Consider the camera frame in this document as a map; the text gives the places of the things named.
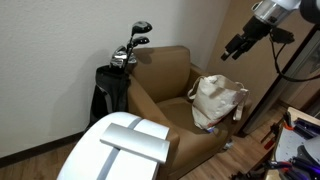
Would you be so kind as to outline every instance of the black golf bag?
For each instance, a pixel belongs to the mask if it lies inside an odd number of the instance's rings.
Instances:
[[[121,69],[102,66],[96,70],[96,85],[87,129],[112,112],[128,111],[129,85],[129,74]]]

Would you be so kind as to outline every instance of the floor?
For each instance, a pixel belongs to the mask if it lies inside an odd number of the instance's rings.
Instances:
[[[248,172],[268,152],[263,148],[263,144],[260,144],[260,140],[268,133],[270,126],[282,117],[284,111],[285,109],[281,106],[272,108],[266,114],[270,117],[270,121],[245,138],[232,137],[234,145],[231,149],[215,155],[183,176],[181,180],[223,180],[229,179],[232,174],[236,174],[238,171]],[[56,179],[74,146],[75,143],[1,168],[0,180]]]

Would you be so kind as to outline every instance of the brown armchair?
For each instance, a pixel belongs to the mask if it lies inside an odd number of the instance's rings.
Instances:
[[[233,121],[231,113],[212,134],[194,125],[187,91],[199,76],[209,74],[190,63],[187,48],[142,48],[134,53],[138,63],[130,76],[129,112],[170,128],[167,162],[160,166],[157,178],[178,179],[218,153],[243,122]],[[247,118],[247,102],[241,121]]]

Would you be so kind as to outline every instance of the baseboard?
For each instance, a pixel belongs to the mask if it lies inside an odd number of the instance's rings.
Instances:
[[[58,139],[52,142],[42,144],[40,146],[36,146],[21,152],[17,152],[9,156],[2,157],[0,158],[0,168],[17,163],[19,161],[26,160],[28,158],[37,156],[39,154],[43,154],[48,151],[52,151],[56,148],[73,143],[75,141],[78,141],[83,134],[84,134],[83,132],[79,132],[77,134],[74,134],[62,139]]]

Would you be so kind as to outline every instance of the armchair armrest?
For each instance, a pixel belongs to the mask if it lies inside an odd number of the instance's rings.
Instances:
[[[162,171],[166,171],[170,169],[172,165],[180,137],[174,130],[171,122],[167,120],[165,115],[160,111],[147,92],[141,87],[139,82],[132,75],[130,75],[130,79],[131,85],[128,88],[129,112],[170,128],[166,138],[166,140],[170,142],[169,153],[166,164],[162,167]]]

